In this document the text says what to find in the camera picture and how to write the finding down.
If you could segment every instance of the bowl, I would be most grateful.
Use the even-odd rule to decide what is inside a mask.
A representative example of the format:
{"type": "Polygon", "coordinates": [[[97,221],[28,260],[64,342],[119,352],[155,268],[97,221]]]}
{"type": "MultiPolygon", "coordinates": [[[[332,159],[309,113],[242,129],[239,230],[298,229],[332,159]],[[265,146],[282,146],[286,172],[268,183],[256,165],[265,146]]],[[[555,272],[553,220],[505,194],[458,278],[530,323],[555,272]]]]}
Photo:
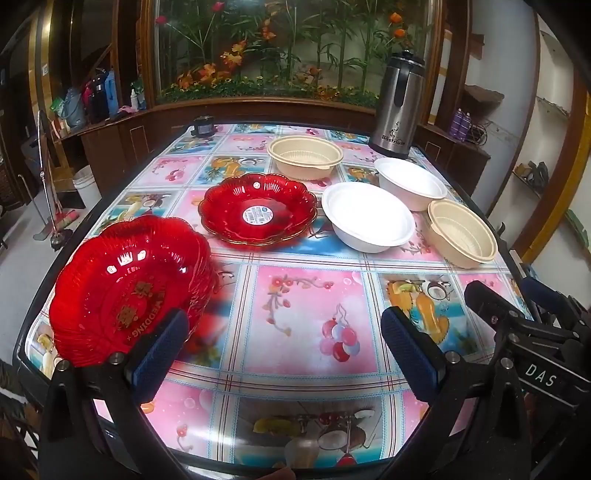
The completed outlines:
{"type": "Polygon", "coordinates": [[[336,235],[360,252],[378,253],[405,244],[415,231],[406,205],[367,183],[331,185],[322,195],[322,208],[336,235]]]}
{"type": "Polygon", "coordinates": [[[498,245],[486,223],[468,207],[436,200],[428,207],[431,225],[427,241],[446,260],[460,268],[476,268],[492,261],[498,245]]]}
{"type": "Polygon", "coordinates": [[[424,168],[400,158],[379,158],[375,161],[379,186],[389,191],[413,212],[427,210],[433,200],[445,198],[447,187],[424,168]]]}
{"type": "Polygon", "coordinates": [[[322,138],[302,135],[273,140],[267,147],[283,175],[296,180],[319,180],[328,177],[343,160],[343,151],[322,138]]]}
{"type": "Polygon", "coordinates": [[[306,230],[316,197],[283,175],[249,173],[211,187],[199,204],[203,227],[237,245],[272,245],[306,230]]]}
{"type": "Polygon", "coordinates": [[[83,243],[57,277],[49,321],[77,367],[128,353],[171,308],[197,326],[217,282],[205,237],[180,218],[142,215],[83,243]]]}

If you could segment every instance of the red scalloped plate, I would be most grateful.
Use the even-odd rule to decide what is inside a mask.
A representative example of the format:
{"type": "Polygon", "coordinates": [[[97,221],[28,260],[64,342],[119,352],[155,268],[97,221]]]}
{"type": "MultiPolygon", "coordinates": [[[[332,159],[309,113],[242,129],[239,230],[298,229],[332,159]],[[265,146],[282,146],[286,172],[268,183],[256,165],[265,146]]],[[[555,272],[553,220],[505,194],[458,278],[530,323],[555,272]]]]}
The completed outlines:
{"type": "Polygon", "coordinates": [[[118,222],[74,254],[49,309],[57,352],[77,367],[127,353],[171,308],[196,327],[217,282],[207,240],[180,218],[118,222]]]}
{"type": "Polygon", "coordinates": [[[211,187],[199,204],[201,224],[238,245],[272,245],[306,230],[317,215],[316,197],[283,175],[248,173],[211,187]]]}

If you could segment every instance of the thermos lid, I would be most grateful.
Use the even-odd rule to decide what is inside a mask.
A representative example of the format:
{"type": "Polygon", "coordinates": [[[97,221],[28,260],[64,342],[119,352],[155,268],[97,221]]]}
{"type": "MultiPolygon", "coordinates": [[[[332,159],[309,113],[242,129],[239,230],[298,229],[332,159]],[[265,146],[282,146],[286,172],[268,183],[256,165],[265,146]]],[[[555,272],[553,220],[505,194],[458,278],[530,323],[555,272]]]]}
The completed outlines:
{"type": "Polygon", "coordinates": [[[419,68],[424,68],[425,66],[425,61],[421,57],[417,57],[412,52],[404,50],[390,55],[388,67],[400,67],[402,62],[419,68]]]}

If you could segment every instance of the white bucket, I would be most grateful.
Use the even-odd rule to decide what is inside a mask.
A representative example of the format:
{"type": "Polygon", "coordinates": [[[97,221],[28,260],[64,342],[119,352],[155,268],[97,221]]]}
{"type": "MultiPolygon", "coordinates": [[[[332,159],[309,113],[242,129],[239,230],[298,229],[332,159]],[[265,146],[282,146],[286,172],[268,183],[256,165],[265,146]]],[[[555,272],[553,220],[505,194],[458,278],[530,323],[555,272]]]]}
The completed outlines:
{"type": "Polygon", "coordinates": [[[99,200],[100,196],[99,188],[96,186],[95,177],[92,174],[90,165],[87,165],[81,169],[73,178],[74,187],[78,190],[86,210],[92,210],[99,200]]]}

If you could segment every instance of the white styrofoam bowl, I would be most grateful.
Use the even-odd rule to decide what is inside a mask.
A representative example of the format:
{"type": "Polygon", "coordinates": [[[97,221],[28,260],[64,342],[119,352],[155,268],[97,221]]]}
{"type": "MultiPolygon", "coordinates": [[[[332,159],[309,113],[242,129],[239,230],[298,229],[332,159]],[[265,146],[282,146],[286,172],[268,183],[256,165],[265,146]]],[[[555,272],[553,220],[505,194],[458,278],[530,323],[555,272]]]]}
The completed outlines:
{"type": "Polygon", "coordinates": [[[447,195],[441,180],[412,162],[384,157],[377,159],[374,165],[379,173],[379,186],[402,200],[413,212],[427,210],[429,203],[447,195]]]}
{"type": "Polygon", "coordinates": [[[410,240],[414,218],[394,195],[367,183],[331,185],[322,194],[322,209],[346,245],[378,253],[410,240]]]}

